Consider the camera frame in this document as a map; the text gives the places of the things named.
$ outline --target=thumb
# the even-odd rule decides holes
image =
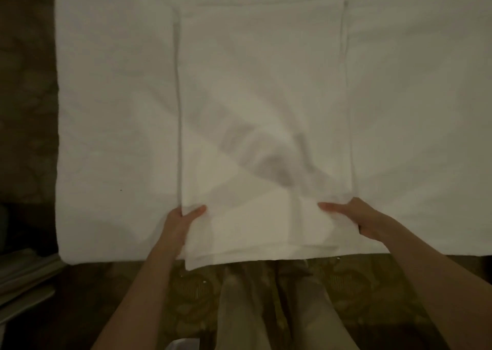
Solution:
[[[199,208],[196,208],[195,210],[189,212],[187,215],[184,215],[182,219],[187,224],[191,224],[195,219],[202,216],[206,211],[207,207],[205,205],[202,205]]]
[[[318,207],[325,212],[343,214],[352,219],[348,204],[318,203]]]

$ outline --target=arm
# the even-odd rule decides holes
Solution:
[[[205,211],[206,207],[202,206],[183,216],[181,208],[176,208],[168,214],[159,241],[103,328],[93,350],[156,348],[172,264],[185,243],[192,221]]]
[[[492,285],[359,198],[318,205],[347,216],[388,248],[451,349],[492,349]]]

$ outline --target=forearm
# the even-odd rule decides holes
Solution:
[[[93,350],[154,350],[174,256],[157,243]]]
[[[453,349],[492,348],[492,285],[439,253],[394,219],[381,241],[402,267]]]

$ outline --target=patterned carpet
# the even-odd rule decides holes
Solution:
[[[41,253],[56,248],[53,1],[0,0],[0,202],[14,215],[14,244]],[[479,258],[456,260],[483,275]],[[88,349],[139,266],[96,263],[65,269],[56,278],[54,298],[9,323],[3,349]],[[310,266],[361,349],[446,348],[391,256],[311,260]],[[189,336],[201,336],[203,348],[212,348],[222,272],[221,266],[187,272],[177,263],[159,348]],[[279,312],[275,321],[285,332]]]

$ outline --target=pants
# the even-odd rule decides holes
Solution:
[[[272,350],[263,317],[270,295],[268,277],[260,262],[226,267],[218,308],[216,350]],[[276,265],[279,296],[287,304],[285,316],[296,350],[358,350],[330,302],[324,286],[305,261]]]

